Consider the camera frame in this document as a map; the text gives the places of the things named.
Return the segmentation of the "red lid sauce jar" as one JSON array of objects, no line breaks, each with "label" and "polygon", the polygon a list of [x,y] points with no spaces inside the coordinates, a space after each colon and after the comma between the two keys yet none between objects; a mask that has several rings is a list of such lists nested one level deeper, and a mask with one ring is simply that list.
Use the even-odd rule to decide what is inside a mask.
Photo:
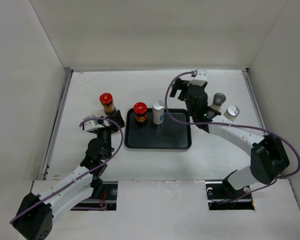
[{"label": "red lid sauce jar", "polygon": [[116,112],[116,107],[114,105],[114,99],[113,96],[108,93],[102,93],[99,97],[99,101],[101,105],[103,106],[103,110],[106,115],[110,116]]},{"label": "red lid sauce jar", "polygon": [[137,102],[133,106],[133,112],[135,115],[135,122],[139,126],[144,126],[147,124],[147,105],[144,102]]}]

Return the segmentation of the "white shaker silver lid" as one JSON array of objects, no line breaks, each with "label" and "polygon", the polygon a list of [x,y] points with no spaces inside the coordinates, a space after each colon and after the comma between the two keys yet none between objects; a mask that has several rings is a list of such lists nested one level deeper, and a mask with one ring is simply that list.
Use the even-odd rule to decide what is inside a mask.
[{"label": "white shaker silver lid", "polygon": [[152,121],[155,125],[161,125],[164,121],[165,105],[161,100],[156,100],[152,104]]}]

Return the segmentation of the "clear top pepper grinder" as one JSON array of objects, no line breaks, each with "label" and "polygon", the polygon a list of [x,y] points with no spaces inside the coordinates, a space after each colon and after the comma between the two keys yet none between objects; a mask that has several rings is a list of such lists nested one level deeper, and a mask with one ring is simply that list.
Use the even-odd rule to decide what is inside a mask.
[{"label": "clear top pepper grinder", "polygon": [[210,107],[219,112],[226,99],[227,98],[223,93],[217,92],[213,96],[212,104],[210,105]]}]

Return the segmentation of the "blue label silver lid shaker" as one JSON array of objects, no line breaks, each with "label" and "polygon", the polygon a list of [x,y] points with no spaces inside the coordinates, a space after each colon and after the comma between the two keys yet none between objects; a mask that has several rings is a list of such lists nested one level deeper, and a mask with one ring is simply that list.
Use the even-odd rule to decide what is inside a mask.
[{"label": "blue label silver lid shaker", "polygon": [[240,114],[240,109],[235,105],[231,105],[226,109],[226,111],[223,115],[228,120],[234,122],[236,120],[236,118],[239,116],[239,114]]}]

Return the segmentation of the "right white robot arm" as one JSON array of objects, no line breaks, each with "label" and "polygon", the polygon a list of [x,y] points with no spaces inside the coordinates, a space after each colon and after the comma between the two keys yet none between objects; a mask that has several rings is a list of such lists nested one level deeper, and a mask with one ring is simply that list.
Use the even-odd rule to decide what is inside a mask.
[{"label": "right white robot arm", "polygon": [[271,184],[289,165],[282,140],[272,134],[259,134],[235,127],[233,121],[240,110],[235,105],[229,106],[221,114],[221,106],[226,101],[223,93],[215,93],[212,104],[208,104],[204,80],[182,80],[177,78],[171,86],[170,97],[180,91],[178,99],[184,101],[193,123],[205,132],[221,137],[232,143],[250,157],[250,164],[235,170],[222,180],[222,192],[228,198],[235,197],[248,185]]}]

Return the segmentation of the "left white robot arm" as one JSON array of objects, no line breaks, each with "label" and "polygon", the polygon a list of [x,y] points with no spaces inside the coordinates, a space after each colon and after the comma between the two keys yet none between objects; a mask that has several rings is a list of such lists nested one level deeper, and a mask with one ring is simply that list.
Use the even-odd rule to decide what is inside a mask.
[{"label": "left white robot arm", "polygon": [[102,195],[101,175],[108,162],[119,152],[112,147],[112,134],[123,133],[125,122],[119,110],[106,117],[88,116],[79,124],[83,131],[93,133],[85,156],[67,177],[39,194],[28,193],[16,216],[10,221],[27,240],[44,240],[59,217],[88,198]]}]

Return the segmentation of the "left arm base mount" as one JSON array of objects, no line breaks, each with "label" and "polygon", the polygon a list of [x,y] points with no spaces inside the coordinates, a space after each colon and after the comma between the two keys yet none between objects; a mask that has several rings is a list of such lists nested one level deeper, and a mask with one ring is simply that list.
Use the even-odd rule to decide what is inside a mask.
[{"label": "left arm base mount", "polygon": [[72,211],[115,211],[118,197],[117,181],[104,181],[93,188],[92,195],[75,207]]}]

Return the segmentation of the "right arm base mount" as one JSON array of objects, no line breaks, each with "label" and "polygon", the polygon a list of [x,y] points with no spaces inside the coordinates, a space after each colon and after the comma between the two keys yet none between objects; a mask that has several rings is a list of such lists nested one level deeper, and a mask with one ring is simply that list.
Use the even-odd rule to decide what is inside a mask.
[{"label": "right arm base mount", "polygon": [[215,179],[207,180],[205,188],[210,211],[255,210],[250,185],[236,190],[222,179]]}]

